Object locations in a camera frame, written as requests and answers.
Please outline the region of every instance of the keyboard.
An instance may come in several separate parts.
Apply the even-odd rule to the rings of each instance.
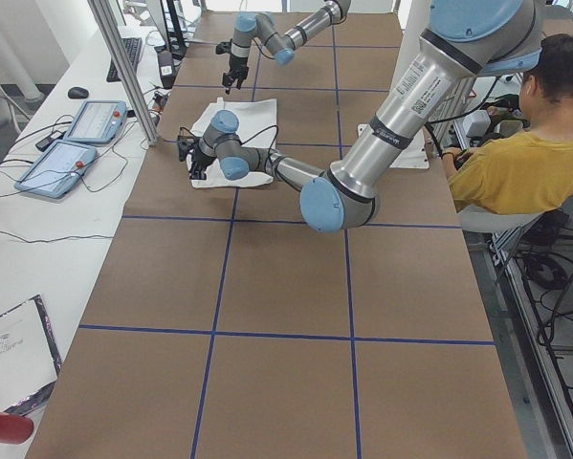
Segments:
[[[126,49],[126,54],[129,56],[133,70],[137,71],[137,64],[140,61],[140,53],[142,52],[143,46],[142,39],[138,37],[123,38],[122,44]],[[116,70],[116,65],[114,64],[113,60],[110,63],[110,70],[107,72],[107,78],[105,80],[108,83],[121,80],[118,76],[118,70]]]

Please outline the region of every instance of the headphones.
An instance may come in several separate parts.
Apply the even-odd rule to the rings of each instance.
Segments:
[[[564,268],[548,255],[529,254],[523,259],[526,275],[545,290],[562,290],[568,275]]]

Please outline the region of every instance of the yellow shirt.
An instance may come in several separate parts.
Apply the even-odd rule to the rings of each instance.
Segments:
[[[528,132],[488,142],[448,183],[458,211],[469,204],[503,215],[559,208],[573,194],[573,142]]]

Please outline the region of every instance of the tablet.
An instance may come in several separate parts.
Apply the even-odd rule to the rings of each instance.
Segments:
[[[126,104],[121,100],[85,100],[63,139],[105,145],[110,143],[126,120]]]
[[[96,158],[94,146],[55,141],[14,183],[14,188],[58,199],[72,189]]]

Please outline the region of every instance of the red cylinder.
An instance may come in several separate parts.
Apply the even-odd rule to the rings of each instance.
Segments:
[[[0,412],[0,443],[18,445],[33,434],[33,421],[29,418]]]

